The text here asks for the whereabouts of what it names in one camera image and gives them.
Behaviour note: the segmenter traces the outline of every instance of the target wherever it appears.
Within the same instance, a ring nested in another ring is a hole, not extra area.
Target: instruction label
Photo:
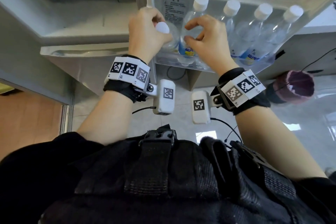
[[[176,27],[182,26],[183,18],[187,12],[184,0],[164,0],[165,19],[173,23]]]

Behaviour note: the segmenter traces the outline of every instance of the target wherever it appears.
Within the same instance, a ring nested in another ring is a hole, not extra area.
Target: forearm
[[[106,91],[77,132],[86,140],[107,145],[127,138],[133,102],[115,91]]]
[[[297,137],[270,108],[255,106],[236,115],[244,145],[288,178],[326,177]]]

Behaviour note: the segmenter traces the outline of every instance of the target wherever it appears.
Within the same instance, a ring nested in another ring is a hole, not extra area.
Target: plastic water bottle
[[[254,11],[254,16],[247,21],[238,23],[230,37],[231,57],[238,58],[258,39],[263,21],[266,20],[273,11],[270,4],[264,3]]]
[[[193,18],[201,17],[205,14],[205,10],[207,9],[209,0],[194,0],[193,10],[187,12],[183,19],[183,25],[180,35],[180,41],[178,44],[178,52],[185,56],[186,58],[192,58],[195,56],[194,50],[189,47],[184,41],[184,36],[190,35],[193,38],[196,38],[203,30],[201,26],[194,27],[192,30],[186,30],[184,26]]]
[[[229,0],[226,2],[223,14],[218,17],[218,20],[225,23],[227,36],[232,33],[235,24],[233,22],[233,16],[235,16],[240,9],[240,2],[237,0]]]
[[[166,21],[166,22],[161,21],[158,24],[156,24],[155,28],[157,31],[161,33],[165,33],[165,34],[171,33],[171,35],[173,36],[173,40],[171,40],[168,43],[165,43],[162,46],[161,50],[163,52],[174,51],[176,47],[179,45],[180,34],[179,34],[179,30],[177,29],[177,27],[169,21]]]
[[[282,16],[278,23],[265,24],[259,39],[244,53],[244,65],[251,66],[268,53],[282,44],[287,37],[292,23],[297,21],[303,14],[303,9],[298,5],[292,5]]]

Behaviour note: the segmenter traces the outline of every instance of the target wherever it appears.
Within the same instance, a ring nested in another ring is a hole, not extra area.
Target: left hand
[[[173,39],[171,34],[164,34],[155,29],[158,22],[165,21],[156,8],[141,8],[128,23],[128,54],[136,56],[147,64],[159,52],[162,45]]]

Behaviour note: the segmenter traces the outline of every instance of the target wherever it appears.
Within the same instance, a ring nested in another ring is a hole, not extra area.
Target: white bottle cap
[[[194,0],[194,9],[198,12],[203,12],[207,9],[209,0]]]
[[[263,3],[254,11],[254,17],[260,21],[264,21],[270,16],[272,11],[273,7],[270,4]]]
[[[169,27],[167,23],[160,21],[156,24],[155,29],[161,33],[169,34]]]
[[[240,9],[240,2],[238,0],[229,0],[226,2],[223,12],[227,16],[235,16]]]
[[[298,18],[300,18],[303,14],[303,9],[298,5],[292,5],[289,7],[285,13],[283,14],[283,18],[289,22],[293,23],[294,21],[297,21]]]

